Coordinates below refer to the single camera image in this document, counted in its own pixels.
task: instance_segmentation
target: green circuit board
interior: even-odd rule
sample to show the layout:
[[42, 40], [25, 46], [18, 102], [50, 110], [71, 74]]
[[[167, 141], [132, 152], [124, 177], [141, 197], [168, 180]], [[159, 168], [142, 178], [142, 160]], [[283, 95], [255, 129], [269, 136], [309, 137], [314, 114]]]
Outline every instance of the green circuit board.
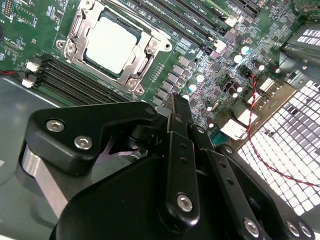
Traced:
[[[193, 64], [192, 67], [184, 69], [188, 74], [180, 77], [172, 91], [189, 95], [194, 121], [206, 129], [208, 118], [214, 120], [222, 109], [229, 109], [237, 100], [223, 90], [226, 75], [237, 79], [242, 86], [243, 92], [238, 96], [238, 99], [241, 99], [251, 88], [251, 83], [239, 73], [240, 68], [246, 66], [256, 73], [258, 70], [254, 67], [254, 61], [260, 61], [265, 66], [278, 64], [280, 47], [304, 22], [304, 17], [289, 0], [250, 1], [250, 6], [254, 8], [241, 8], [239, 0], [119, 1], [158, 26], [170, 36], [172, 44], [171, 52], [160, 52], [156, 56], [141, 82], [145, 92], [136, 96], [136, 100], [146, 101], [154, 107], [163, 104], [166, 97], [159, 103], [155, 101], [155, 96], [167, 80], [168, 74], [177, 65], [179, 58], [183, 56]], [[70, 65], [57, 49], [56, 41], [67, 38], [79, 2], [80, 0], [0, 0], [0, 24], [4, 30], [4, 37], [0, 41], [0, 53], [5, 56], [5, 60], [0, 61], [0, 70], [26, 71], [27, 62], [32, 61], [35, 55], [44, 54]], [[165, 5], [169, 5], [171, 12], [164, 7]], [[196, 34], [189, 34], [188, 27], [183, 26], [183, 23], [188, 23], [188, 19], [197, 19], [192, 16], [201, 20], [197, 25], [190, 22], [189, 26], [195, 29], [194, 32], [198, 29], [201, 33], [204, 27], [202, 25], [209, 24], [210, 27], [214, 27], [215, 30], [211, 31], [212, 37], [226, 45], [222, 53], [208, 54], [201, 49]], [[227, 18], [235, 20], [232, 27], [226, 21]], [[211, 42], [206, 41], [206, 44], [214, 49]], [[239, 54], [244, 46], [250, 48], [250, 53], [243, 56], [241, 64], [235, 63], [234, 55]], [[128, 100], [133, 99], [130, 93], [110, 86], [80, 67], [72, 65], [72, 68], [87, 75], [88, 81], [96, 81]], [[272, 75], [267, 69], [265, 74]], [[203, 74], [204, 82], [196, 82], [197, 73]], [[197, 84], [194, 92], [189, 90], [191, 83]], [[68, 106], [77, 105], [72, 99], [66, 99], [41, 84], [35, 88]], [[219, 105], [214, 111], [207, 112], [204, 104], [206, 101], [219, 102]]]

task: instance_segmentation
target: silver metal plate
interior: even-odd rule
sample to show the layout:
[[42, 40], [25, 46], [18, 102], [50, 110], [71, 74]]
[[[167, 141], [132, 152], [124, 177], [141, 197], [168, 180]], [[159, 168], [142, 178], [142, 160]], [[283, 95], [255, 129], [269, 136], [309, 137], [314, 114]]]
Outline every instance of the silver metal plate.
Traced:
[[[78, 65], [121, 91], [134, 91], [134, 94], [143, 95], [145, 91], [141, 86], [141, 81], [157, 54], [172, 50], [172, 44], [169, 41], [170, 37], [151, 26], [122, 3], [116, 0], [106, 0], [105, 2], [107, 4], [99, 0], [81, 0], [67, 39], [57, 40], [56, 47], [63, 53], [68, 62]], [[131, 53], [134, 55], [134, 60], [127, 61], [119, 77], [112, 77], [89, 64], [84, 55], [89, 44], [87, 35], [90, 29], [96, 26], [103, 11], [108, 11], [117, 18], [121, 18], [141, 34], [140, 40]], [[137, 21], [144, 29], [148, 30], [148, 33], [124, 16], [129, 16]]]

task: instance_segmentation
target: ram slot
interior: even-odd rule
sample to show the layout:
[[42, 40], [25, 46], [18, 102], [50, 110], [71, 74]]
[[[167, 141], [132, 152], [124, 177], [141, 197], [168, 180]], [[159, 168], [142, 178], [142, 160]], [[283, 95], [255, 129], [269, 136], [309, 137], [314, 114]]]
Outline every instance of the ram slot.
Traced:
[[226, 29], [229, 28], [229, 26], [222, 20], [219, 19], [221, 15], [219, 14], [214, 16], [210, 12], [207, 11], [208, 7], [206, 7], [202, 2], [194, 3], [192, 1], [186, 1], [186, 0], [170, 0], [171, 2], [175, 3], [177, 6], [181, 6], [182, 9], [186, 13], [192, 12], [194, 15], [197, 16], [198, 19], [201, 19], [201, 22], [204, 25], [214, 25], [217, 32], [221, 34], [226, 33]]
[[196, 29], [199, 33], [206, 36], [207, 38], [218, 38], [216, 34], [217, 28], [207, 23], [203, 22], [201, 18], [195, 15], [193, 12], [186, 9], [184, 6], [179, 4], [174, 0], [158, 0], [157, 1], [163, 8], [167, 9], [168, 11], [174, 13], [175, 15], [179, 16], [180, 19], [183, 19], [188, 24], [192, 25], [194, 29]]
[[162, 22], [167, 24], [170, 28], [174, 29], [182, 37], [192, 41], [196, 45], [203, 46], [207, 45], [207, 37], [193, 27], [191, 27], [186, 22], [177, 18], [173, 13], [169, 12], [167, 9], [163, 8], [161, 5], [153, 0], [131, 0], [139, 8], [146, 12], [151, 13], [155, 18], [160, 19]]
[[45, 55], [41, 59], [43, 60], [39, 73], [41, 77], [38, 79], [40, 86], [75, 104], [103, 104], [128, 101], [127, 98], [50, 56]]

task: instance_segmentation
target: screw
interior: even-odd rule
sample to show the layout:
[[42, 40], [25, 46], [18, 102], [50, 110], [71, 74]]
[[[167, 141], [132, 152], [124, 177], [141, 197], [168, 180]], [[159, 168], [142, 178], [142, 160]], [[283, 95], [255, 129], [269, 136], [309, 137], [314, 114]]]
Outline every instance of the screw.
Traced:
[[155, 40], [150, 40], [149, 42], [149, 48], [151, 48], [152, 50], [157, 50], [159, 47], [159, 43]]
[[65, 125], [59, 120], [50, 120], [45, 126], [49, 131], [55, 133], [62, 132], [65, 129]]
[[66, 51], [71, 54], [76, 51], [76, 46], [73, 43], [69, 43], [68, 46], [66, 47]]
[[177, 199], [176, 202], [178, 203], [178, 206], [184, 211], [184, 212], [191, 212], [193, 205], [192, 205], [192, 201], [190, 200], [189, 197], [187, 197], [184, 194], [180, 194]]
[[289, 221], [286, 222], [286, 226], [288, 227], [289, 231], [295, 235], [296, 237], [299, 237], [299, 231], [298, 229]]
[[306, 228], [306, 226], [303, 225], [301, 222], [299, 222], [299, 226], [300, 226], [302, 232], [303, 232], [307, 237], [311, 238], [312, 235], [311, 235], [309, 229]]
[[225, 150], [226, 150], [228, 153], [232, 154], [232, 149], [231, 149], [230, 147], [225, 146]]
[[255, 225], [255, 223], [253, 221], [251, 221], [249, 218], [245, 218], [244, 221], [244, 226], [246, 228], [246, 230], [255, 238], [259, 237], [259, 230], [257, 228], [257, 226]]
[[2, 52], [0, 52], [0, 61], [4, 60], [6, 60], [6, 56]]
[[92, 141], [87, 136], [78, 136], [74, 139], [74, 145], [81, 150], [89, 150], [92, 148]]
[[199, 126], [198, 126], [196, 129], [197, 129], [198, 132], [201, 133], [201, 134], [204, 134], [204, 133], [205, 133], [205, 130], [203, 130], [203, 129], [202, 129], [201, 127], [199, 127]]

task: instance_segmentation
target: cpu socket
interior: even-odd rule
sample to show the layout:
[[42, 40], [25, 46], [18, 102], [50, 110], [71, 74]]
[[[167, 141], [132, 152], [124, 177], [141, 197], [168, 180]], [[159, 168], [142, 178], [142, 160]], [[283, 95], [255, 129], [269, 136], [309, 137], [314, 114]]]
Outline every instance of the cpu socket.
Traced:
[[68, 62], [126, 92], [145, 93], [141, 81], [170, 37], [117, 0], [81, 0], [66, 40], [56, 47]]

